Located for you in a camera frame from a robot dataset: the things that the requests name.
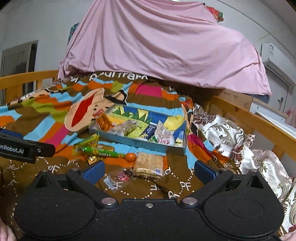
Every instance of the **pink blanket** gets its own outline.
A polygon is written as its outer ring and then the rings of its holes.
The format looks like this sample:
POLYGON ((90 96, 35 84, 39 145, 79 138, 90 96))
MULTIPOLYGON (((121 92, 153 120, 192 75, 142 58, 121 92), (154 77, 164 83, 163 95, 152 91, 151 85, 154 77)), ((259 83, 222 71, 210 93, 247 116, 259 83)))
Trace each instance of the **pink blanket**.
POLYGON ((253 44, 218 25, 198 2, 95 0, 70 40, 59 78, 99 70, 271 95, 253 44))

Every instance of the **small packet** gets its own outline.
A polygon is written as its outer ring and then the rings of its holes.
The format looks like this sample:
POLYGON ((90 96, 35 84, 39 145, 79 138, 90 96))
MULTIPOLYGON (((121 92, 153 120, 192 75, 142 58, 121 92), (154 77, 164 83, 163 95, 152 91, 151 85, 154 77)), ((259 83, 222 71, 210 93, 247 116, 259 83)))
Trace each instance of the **small packet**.
POLYGON ((73 145, 73 156, 78 156, 82 154, 82 147, 84 146, 90 146, 90 147, 96 147, 98 145, 98 140, 100 138, 100 134, 96 133, 91 135, 90 137, 82 140, 81 142, 78 142, 73 145))
POLYGON ((147 128, 142 132, 142 134, 138 137, 138 139, 148 141, 155 133, 156 124, 150 122, 147 128))
POLYGON ((106 178, 104 179, 104 183, 113 192, 121 190, 130 184, 131 181, 132 178, 130 179, 129 171, 124 168, 119 168, 116 171, 106 174, 106 178))
POLYGON ((112 129, 108 130, 108 133, 115 134, 118 136, 126 136, 128 133, 137 128, 136 120, 128 120, 122 124, 119 124, 112 129))
POLYGON ((163 156, 138 153, 137 160, 130 169, 130 172, 137 176, 146 179, 160 179, 165 176, 163 169, 163 156))
POLYGON ((104 179, 104 183, 108 186, 109 189, 114 190, 116 189, 116 182, 112 180, 110 176, 107 176, 106 179, 104 179))
POLYGON ((158 122, 154 136, 158 143, 174 146, 175 139, 174 139, 174 131, 169 131, 165 128, 161 121, 158 122))
POLYGON ((114 127, 105 113, 100 114, 96 121, 100 129, 103 131, 108 131, 114 127))
POLYGON ((88 162, 90 165, 93 164, 93 163, 95 163, 95 162, 97 162, 97 161, 99 161, 99 160, 101 160, 101 158, 98 157, 98 156, 89 156, 89 157, 87 158, 87 162, 88 162))
POLYGON ((102 150, 107 150, 107 151, 115 151, 115 148, 113 146, 107 146, 107 145, 104 145, 104 144, 101 144, 101 143, 98 143, 96 148, 102 149, 102 150))

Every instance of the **cartoon face print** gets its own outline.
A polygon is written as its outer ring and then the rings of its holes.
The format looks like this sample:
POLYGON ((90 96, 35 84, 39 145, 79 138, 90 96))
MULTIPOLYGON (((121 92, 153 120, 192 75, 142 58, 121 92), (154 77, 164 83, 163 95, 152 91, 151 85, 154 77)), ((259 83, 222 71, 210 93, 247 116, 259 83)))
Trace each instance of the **cartoon face print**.
POLYGON ((123 90, 110 96, 103 95, 104 88, 94 89, 81 101, 73 104, 66 115, 65 127, 69 131, 79 131, 113 104, 126 105, 127 94, 123 90))

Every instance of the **green candy bar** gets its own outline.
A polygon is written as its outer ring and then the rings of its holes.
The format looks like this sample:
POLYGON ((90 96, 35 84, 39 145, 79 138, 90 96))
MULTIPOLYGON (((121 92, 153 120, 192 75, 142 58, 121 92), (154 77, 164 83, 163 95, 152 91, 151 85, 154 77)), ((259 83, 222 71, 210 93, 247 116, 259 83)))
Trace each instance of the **green candy bar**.
POLYGON ((83 152, 89 154, 89 155, 95 155, 95 156, 100 156, 100 157, 115 157, 115 158, 124 158, 125 155, 117 153, 115 151, 107 151, 107 150, 102 150, 90 146, 84 146, 81 148, 83 152))

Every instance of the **wooden railing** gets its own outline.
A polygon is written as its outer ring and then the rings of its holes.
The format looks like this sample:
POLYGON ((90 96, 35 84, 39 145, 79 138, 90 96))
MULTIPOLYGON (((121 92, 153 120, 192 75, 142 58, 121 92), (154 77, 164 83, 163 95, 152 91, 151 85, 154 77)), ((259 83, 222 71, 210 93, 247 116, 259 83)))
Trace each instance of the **wooden railing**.
POLYGON ((58 70, 29 72, 23 74, 9 75, 0 77, 0 90, 5 90, 5 102, 9 103, 23 95, 22 85, 36 81, 36 89, 42 88, 42 81, 45 79, 55 80, 58 70))

